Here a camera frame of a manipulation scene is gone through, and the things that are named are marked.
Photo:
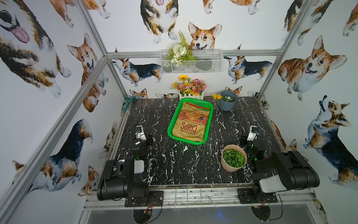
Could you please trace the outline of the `tan balsamico tomato chips bag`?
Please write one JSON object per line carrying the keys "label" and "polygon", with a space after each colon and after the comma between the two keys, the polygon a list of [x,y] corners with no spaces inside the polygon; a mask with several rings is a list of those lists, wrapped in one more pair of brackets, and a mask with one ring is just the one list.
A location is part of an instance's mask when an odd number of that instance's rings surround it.
{"label": "tan balsamico tomato chips bag", "polygon": [[172,129],[172,135],[184,140],[202,142],[210,109],[190,102],[183,103]]}

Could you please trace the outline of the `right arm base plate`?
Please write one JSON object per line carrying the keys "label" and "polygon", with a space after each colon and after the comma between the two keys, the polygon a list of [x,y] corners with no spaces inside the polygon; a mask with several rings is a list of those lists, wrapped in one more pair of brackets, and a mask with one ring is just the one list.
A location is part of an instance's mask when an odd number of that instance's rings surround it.
{"label": "right arm base plate", "polygon": [[237,193],[241,204],[278,202],[275,193],[264,193],[259,188],[237,189]]}

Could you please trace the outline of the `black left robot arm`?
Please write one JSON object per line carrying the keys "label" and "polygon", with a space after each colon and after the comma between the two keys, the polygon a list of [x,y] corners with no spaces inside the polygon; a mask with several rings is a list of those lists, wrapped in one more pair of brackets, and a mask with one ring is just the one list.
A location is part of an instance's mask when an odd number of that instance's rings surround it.
{"label": "black left robot arm", "polygon": [[121,160],[108,160],[98,182],[97,198],[104,200],[146,199],[148,185],[135,181],[135,175],[145,170],[147,141],[144,134],[137,134],[132,140],[130,152]]}

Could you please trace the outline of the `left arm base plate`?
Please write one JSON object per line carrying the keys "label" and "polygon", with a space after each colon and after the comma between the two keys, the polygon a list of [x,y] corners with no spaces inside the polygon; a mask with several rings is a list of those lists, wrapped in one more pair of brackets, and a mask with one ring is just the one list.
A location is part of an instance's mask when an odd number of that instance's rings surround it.
{"label": "left arm base plate", "polygon": [[164,191],[154,190],[149,191],[148,196],[128,198],[125,201],[125,207],[161,207],[164,199]]}

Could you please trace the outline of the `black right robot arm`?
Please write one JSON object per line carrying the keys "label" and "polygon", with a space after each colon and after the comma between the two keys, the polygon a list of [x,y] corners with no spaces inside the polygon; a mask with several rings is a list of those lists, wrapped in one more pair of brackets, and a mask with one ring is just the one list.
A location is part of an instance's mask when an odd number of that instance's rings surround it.
{"label": "black right robot arm", "polygon": [[316,188],[320,185],[317,172],[297,151],[270,152],[258,133],[243,133],[240,146],[247,153],[250,180],[260,193]]}

